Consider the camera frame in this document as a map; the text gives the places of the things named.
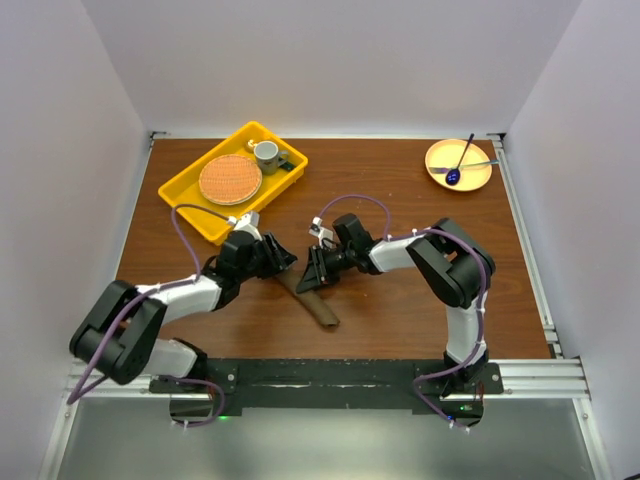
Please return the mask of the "brown cloth napkin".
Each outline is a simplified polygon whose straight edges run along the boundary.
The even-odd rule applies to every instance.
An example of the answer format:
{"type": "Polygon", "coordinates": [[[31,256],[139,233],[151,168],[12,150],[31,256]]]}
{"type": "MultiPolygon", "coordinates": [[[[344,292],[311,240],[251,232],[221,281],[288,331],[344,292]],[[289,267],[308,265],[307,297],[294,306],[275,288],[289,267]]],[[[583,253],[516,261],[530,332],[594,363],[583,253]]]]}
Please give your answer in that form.
{"type": "Polygon", "coordinates": [[[296,292],[296,287],[302,278],[302,274],[299,271],[285,270],[277,274],[275,278],[307,310],[320,327],[332,329],[339,326],[339,318],[318,294],[314,291],[296,292]]]}

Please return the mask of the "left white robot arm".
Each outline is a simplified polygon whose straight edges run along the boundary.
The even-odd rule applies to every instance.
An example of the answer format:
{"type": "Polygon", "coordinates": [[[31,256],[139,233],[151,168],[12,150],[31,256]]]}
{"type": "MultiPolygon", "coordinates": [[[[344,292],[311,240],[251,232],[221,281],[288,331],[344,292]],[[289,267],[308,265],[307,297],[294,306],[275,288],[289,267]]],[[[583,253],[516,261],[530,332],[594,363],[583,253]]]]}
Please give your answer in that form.
{"type": "Polygon", "coordinates": [[[156,285],[112,281],[72,336],[70,353],[120,385],[141,374],[171,376],[183,391],[196,392],[206,383],[207,368],[194,347],[159,339],[161,327],[219,310],[245,281],[271,278],[296,261],[270,233],[256,239],[234,231],[197,275],[156,285]]]}

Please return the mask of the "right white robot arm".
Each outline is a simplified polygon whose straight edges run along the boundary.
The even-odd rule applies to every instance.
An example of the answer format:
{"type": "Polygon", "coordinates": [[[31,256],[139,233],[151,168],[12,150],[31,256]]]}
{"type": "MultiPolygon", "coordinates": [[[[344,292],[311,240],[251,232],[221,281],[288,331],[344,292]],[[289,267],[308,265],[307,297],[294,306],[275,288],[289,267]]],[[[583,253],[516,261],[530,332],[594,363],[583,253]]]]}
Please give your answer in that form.
{"type": "Polygon", "coordinates": [[[445,370],[424,377],[444,377],[459,393],[476,386],[488,363],[485,303],[496,270],[491,256],[449,218],[395,238],[374,239],[351,213],[336,219],[332,228],[328,231],[319,218],[313,220],[310,233],[318,243],[308,250],[307,266],[296,292],[334,285],[343,271],[352,268],[369,275],[417,269],[446,306],[448,332],[445,370]]]}

